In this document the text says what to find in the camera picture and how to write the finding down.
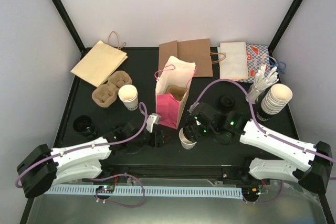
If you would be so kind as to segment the cake print paper bag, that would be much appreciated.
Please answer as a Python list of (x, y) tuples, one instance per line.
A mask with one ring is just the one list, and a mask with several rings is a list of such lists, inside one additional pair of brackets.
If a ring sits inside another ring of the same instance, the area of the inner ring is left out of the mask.
[(185, 108), (190, 85), (196, 73), (196, 64), (170, 56), (156, 78), (156, 113), (161, 116), (160, 124), (177, 129)]

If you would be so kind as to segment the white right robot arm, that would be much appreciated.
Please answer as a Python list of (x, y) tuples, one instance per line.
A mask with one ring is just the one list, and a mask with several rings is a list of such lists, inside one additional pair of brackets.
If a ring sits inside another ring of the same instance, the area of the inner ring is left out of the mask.
[(255, 179), (287, 180), (313, 193), (326, 193), (333, 165), (329, 144), (295, 140), (248, 120), (236, 111), (224, 114), (204, 102), (193, 105), (190, 113), (193, 120), (179, 132), (185, 149), (193, 148), (204, 138), (224, 145), (238, 141), (278, 157), (277, 160), (258, 157), (250, 160), (238, 171), (243, 183), (250, 184)]

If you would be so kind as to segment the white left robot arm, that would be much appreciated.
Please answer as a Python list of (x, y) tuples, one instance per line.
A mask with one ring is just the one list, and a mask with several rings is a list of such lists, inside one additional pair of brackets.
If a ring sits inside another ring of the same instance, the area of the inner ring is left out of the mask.
[(79, 179), (108, 181), (113, 174), (107, 159), (132, 154), (144, 146), (162, 147), (169, 136), (157, 124), (139, 131), (131, 123), (119, 124), (97, 139), (69, 147), (37, 146), (18, 166), (18, 186), (27, 199), (44, 194), (58, 184)]

